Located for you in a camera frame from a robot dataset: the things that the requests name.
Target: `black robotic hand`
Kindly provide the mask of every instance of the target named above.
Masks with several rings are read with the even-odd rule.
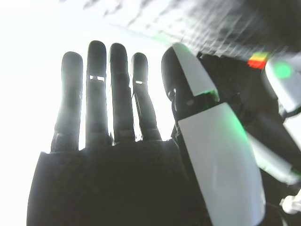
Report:
[[[143,140],[135,142],[127,53],[110,49],[113,137],[106,111],[106,48],[91,42],[87,61],[86,148],[79,151],[83,63],[62,61],[63,99],[51,152],[41,153],[28,202],[28,226],[208,225],[174,140],[163,142],[147,90],[146,56],[132,58]]]

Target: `white robot part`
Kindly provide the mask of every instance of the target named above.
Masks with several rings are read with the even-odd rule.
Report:
[[[301,190],[296,196],[287,196],[281,201],[281,205],[285,213],[296,214],[301,212]]]
[[[179,121],[214,226],[256,226],[265,215],[259,168],[227,103]]]
[[[286,112],[301,107],[301,54],[272,57],[265,72],[280,103]]]
[[[200,94],[210,92],[214,95],[216,101],[218,101],[219,95],[217,88],[200,61],[185,45],[175,43],[172,47],[177,55],[193,96],[196,97]]]
[[[247,133],[247,136],[259,168],[282,183],[294,185],[301,182],[301,175],[292,170],[293,166],[290,163],[275,154],[251,134]]]

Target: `gray textured surface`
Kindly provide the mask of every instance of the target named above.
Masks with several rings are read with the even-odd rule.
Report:
[[[300,51],[300,0],[87,0],[109,23],[195,52],[248,59]]]

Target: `white plastic connector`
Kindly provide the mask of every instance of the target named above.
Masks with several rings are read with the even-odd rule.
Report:
[[[296,214],[301,212],[301,190],[296,196],[287,196],[285,199],[281,200],[280,205],[285,213]]]

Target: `black finger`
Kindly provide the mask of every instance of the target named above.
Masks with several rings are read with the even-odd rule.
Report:
[[[156,115],[148,93],[148,64],[142,53],[132,58],[133,90],[139,116],[139,125],[143,140],[161,140],[157,128]]]
[[[83,61],[68,52],[62,60],[62,103],[55,124],[51,152],[79,149],[79,124],[83,85]]]
[[[106,48],[93,41],[87,61],[86,147],[108,145],[108,117],[106,108]]]
[[[123,45],[115,43],[111,46],[110,64],[114,142],[135,141],[127,52]]]

